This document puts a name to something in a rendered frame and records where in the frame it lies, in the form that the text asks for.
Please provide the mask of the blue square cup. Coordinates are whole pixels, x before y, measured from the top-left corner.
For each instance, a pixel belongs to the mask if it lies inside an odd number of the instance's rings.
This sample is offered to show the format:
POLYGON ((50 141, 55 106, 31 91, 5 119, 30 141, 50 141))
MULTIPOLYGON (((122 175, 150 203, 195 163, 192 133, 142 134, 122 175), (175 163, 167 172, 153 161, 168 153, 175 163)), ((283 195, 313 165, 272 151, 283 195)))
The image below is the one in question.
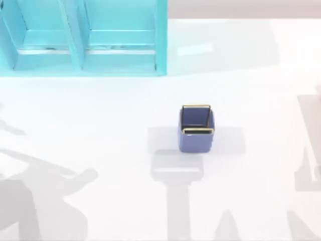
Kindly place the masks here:
POLYGON ((187 104, 180 109, 178 146, 183 153, 207 153, 215 133, 214 113, 209 104, 187 104))

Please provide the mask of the light blue rack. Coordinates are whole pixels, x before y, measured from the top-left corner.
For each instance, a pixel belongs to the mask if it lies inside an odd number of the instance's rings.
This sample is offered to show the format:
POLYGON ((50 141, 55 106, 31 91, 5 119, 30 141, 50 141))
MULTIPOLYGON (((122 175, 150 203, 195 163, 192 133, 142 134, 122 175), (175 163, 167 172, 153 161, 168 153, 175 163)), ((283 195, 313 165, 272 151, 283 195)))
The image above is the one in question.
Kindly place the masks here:
POLYGON ((164 76, 168 0, 0 0, 0 76, 164 76))

